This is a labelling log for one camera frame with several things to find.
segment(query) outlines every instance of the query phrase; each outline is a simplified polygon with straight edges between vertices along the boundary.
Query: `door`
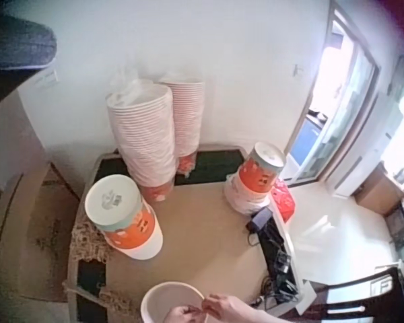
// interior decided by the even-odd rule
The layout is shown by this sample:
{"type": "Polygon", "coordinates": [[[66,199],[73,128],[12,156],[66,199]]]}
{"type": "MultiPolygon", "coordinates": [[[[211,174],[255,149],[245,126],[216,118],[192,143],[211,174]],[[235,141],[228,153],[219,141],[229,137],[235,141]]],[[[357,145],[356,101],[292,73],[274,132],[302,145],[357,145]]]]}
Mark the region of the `door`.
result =
{"type": "Polygon", "coordinates": [[[359,44],[353,48],[348,82],[341,93],[338,109],[323,127],[317,142],[290,184],[317,179],[331,160],[354,123],[370,87],[375,66],[359,44]]]}

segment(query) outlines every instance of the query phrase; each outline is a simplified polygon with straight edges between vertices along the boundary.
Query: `paper bowl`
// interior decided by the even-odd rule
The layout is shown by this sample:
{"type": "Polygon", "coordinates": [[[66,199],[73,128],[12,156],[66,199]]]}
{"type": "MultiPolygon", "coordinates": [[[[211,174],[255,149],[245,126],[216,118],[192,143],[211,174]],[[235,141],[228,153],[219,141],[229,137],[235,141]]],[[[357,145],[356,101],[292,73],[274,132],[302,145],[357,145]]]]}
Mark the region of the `paper bowl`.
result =
{"type": "Polygon", "coordinates": [[[186,283],[169,281],[151,288],[143,297],[141,316],[144,323],[161,323],[171,308],[193,305],[201,308],[201,292],[186,283]]]}

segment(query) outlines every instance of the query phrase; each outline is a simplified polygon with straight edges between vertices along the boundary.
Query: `printed logo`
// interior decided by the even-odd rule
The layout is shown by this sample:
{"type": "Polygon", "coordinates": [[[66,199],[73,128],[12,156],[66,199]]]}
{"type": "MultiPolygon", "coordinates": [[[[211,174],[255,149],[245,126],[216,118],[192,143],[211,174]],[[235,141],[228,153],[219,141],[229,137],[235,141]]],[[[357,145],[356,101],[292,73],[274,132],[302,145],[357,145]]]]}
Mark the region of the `printed logo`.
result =
{"type": "Polygon", "coordinates": [[[111,210],[113,207],[117,207],[121,200],[121,195],[115,194],[114,190],[110,190],[108,194],[102,195],[102,207],[105,210],[111,210]]]}

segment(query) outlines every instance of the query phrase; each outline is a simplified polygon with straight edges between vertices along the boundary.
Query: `chair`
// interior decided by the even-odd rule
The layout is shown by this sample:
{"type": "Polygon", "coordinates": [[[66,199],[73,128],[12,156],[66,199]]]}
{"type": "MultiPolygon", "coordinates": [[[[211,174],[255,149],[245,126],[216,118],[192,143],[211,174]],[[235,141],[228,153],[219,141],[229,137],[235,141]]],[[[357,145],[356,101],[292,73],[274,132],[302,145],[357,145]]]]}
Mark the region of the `chair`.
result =
{"type": "Polygon", "coordinates": [[[392,318],[392,322],[397,322],[396,320],[404,315],[404,295],[403,284],[396,267],[388,268],[381,273],[356,281],[325,286],[318,289],[317,293],[381,280],[387,277],[391,278],[392,288],[386,293],[354,301],[314,304],[302,314],[301,320],[347,320],[352,318],[383,317],[392,318]]]}

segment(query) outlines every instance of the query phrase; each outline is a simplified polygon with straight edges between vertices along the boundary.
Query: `person's hand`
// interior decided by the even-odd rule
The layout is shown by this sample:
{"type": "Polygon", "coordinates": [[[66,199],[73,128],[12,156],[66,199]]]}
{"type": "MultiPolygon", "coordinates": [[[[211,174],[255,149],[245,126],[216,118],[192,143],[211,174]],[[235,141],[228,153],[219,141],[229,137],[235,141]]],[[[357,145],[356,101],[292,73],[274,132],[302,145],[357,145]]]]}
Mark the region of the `person's hand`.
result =
{"type": "Polygon", "coordinates": [[[202,310],[226,323],[258,323],[258,312],[239,298],[210,295],[202,301],[202,310]]]}
{"type": "Polygon", "coordinates": [[[195,306],[178,306],[172,308],[164,323],[204,323],[207,314],[195,306]]]}

